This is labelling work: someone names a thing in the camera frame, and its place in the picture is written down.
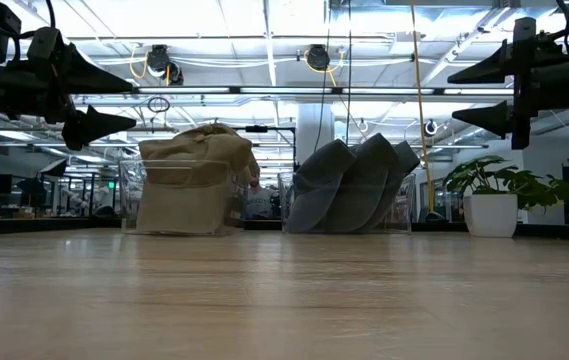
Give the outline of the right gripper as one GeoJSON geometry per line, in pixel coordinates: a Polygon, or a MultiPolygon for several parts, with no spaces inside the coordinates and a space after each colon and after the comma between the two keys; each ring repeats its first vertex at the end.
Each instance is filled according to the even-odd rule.
{"type": "MultiPolygon", "coordinates": [[[[484,129],[501,139],[511,132],[511,148],[523,150],[529,145],[530,119],[540,110],[566,108],[564,93],[559,88],[561,65],[567,63],[562,46],[555,43],[549,33],[538,33],[536,20],[531,17],[515,21],[511,51],[515,75],[514,102],[506,101],[494,106],[458,110],[452,113],[456,120],[484,129]]],[[[499,84],[507,74],[504,62],[508,42],[479,63],[448,77],[449,84],[499,84]]]]}

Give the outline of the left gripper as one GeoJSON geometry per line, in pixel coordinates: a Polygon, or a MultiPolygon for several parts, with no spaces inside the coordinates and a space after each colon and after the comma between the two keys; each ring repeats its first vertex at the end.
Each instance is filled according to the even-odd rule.
{"type": "Polygon", "coordinates": [[[0,109],[10,119],[21,115],[64,123],[62,137],[69,150],[82,150],[107,135],[136,126],[134,119],[75,110],[69,94],[128,93],[133,85],[88,62],[73,43],[64,44],[54,27],[33,32],[27,59],[11,60],[0,70],[0,109]]]}

